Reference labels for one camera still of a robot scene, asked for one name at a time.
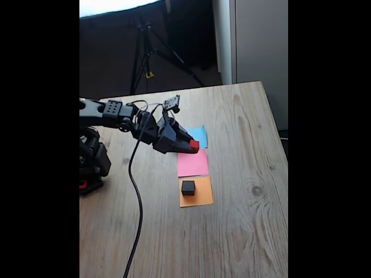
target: blue paper square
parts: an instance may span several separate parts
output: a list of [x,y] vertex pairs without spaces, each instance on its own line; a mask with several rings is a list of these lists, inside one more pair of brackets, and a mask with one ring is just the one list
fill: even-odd
[[187,132],[194,140],[199,141],[199,148],[205,149],[208,147],[208,137],[206,135],[205,126],[198,129],[187,129]]

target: pink paper square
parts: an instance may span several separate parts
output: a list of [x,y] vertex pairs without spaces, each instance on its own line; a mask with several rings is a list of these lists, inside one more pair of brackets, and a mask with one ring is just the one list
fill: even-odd
[[205,149],[198,153],[178,153],[178,177],[208,175],[209,165]]

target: wood grain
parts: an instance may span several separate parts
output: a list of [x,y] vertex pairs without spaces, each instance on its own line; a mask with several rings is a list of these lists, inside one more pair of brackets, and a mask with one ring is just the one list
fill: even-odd
[[[132,172],[144,218],[129,277],[288,277],[288,161],[263,85],[115,99],[162,103],[175,94],[177,121],[208,133],[214,204],[180,208],[177,155],[140,143]],[[80,277],[115,278],[123,276],[139,221],[128,175],[136,140],[98,130],[112,166],[105,186],[80,198]]]

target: softbox light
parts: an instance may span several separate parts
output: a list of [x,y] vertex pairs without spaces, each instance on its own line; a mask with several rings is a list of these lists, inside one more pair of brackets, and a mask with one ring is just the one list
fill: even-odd
[[80,0],[80,18],[118,12],[161,0]]

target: wood knot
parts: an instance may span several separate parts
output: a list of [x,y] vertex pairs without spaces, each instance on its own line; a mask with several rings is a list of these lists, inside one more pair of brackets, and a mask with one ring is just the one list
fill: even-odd
[[252,189],[252,192],[253,192],[254,196],[260,196],[262,190],[259,186],[254,186],[253,189]]

